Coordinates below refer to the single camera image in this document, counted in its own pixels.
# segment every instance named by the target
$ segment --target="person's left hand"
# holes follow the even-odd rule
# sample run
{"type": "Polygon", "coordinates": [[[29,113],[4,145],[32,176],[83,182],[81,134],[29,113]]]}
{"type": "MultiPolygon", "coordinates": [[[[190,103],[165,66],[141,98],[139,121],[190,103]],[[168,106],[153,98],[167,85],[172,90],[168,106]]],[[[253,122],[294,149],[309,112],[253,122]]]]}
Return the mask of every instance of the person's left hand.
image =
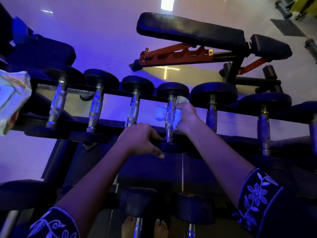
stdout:
{"type": "Polygon", "coordinates": [[[128,149],[130,155],[154,154],[164,158],[163,152],[150,142],[150,138],[162,138],[149,124],[138,123],[124,129],[117,142],[128,149]]]}

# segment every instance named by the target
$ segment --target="red notched adjustment bracket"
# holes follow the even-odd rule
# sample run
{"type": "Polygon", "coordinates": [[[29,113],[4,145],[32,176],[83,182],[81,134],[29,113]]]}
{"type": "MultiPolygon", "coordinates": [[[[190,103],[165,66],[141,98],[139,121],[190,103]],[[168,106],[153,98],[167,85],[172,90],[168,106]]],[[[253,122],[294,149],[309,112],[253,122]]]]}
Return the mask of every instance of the red notched adjustment bracket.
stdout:
{"type": "Polygon", "coordinates": [[[197,50],[188,50],[192,46],[191,44],[179,43],[150,52],[146,48],[140,54],[139,64],[142,67],[153,67],[212,61],[212,49],[205,49],[204,46],[200,46],[197,50]]]}
{"type": "Polygon", "coordinates": [[[259,58],[258,60],[256,60],[255,62],[249,64],[248,66],[244,67],[243,69],[239,70],[238,75],[242,75],[245,74],[259,66],[261,66],[262,64],[265,64],[266,62],[268,62],[265,58],[259,58]]]}

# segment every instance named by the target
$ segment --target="sleeve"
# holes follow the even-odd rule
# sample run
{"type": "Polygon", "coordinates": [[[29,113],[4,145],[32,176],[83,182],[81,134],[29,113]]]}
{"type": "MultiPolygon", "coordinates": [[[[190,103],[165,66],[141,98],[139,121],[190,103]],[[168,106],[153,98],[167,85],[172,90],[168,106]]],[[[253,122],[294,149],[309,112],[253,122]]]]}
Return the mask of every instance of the sleeve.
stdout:
{"type": "Polygon", "coordinates": [[[242,227],[254,237],[313,237],[317,219],[260,169],[251,172],[238,203],[242,227]]]}
{"type": "Polygon", "coordinates": [[[70,215],[61,208],[50,208],[28,232],[31,238],[79,238],[78,228],[70,215]]]}

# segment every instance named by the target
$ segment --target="hand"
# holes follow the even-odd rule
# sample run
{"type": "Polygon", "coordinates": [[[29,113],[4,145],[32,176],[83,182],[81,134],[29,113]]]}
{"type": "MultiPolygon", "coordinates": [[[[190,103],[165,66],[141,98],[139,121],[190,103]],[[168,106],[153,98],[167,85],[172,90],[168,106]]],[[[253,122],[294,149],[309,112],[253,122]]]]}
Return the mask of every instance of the hand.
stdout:
{"type": "Polygon", "coordinates": [[[117,142],[128,149],[129,155],[154,154],[164,158],[163,152],[150,142],[150,138],[164,141],[151,125],[138,123],[125,128],[117,142]]]}
{"type": "Polygon", "coordinates": [[[196,108],[190,103],[179,103],[176,108],[182,111],[182,119],[177,124],[176,128],[180,132],[188,135],[190,132],[190,127],[200,120],[197,115],[196,108]]]}

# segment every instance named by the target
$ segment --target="yellow fabric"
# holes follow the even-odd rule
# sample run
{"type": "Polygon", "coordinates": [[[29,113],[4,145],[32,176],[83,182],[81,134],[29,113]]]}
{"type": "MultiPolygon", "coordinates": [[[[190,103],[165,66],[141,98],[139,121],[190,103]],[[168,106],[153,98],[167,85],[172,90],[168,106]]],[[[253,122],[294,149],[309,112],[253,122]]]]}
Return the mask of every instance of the yellow fabric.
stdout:
{"type": "MultiPolygon", "coordinates": [[[[308,0],[295,0],[294,5],[291,7],[291,12],[300,12],[308,0]]],[[[314,1],[314,3],[306,9],[306,12],[315,16],[317,15],[317,0],[314,1]]]]}

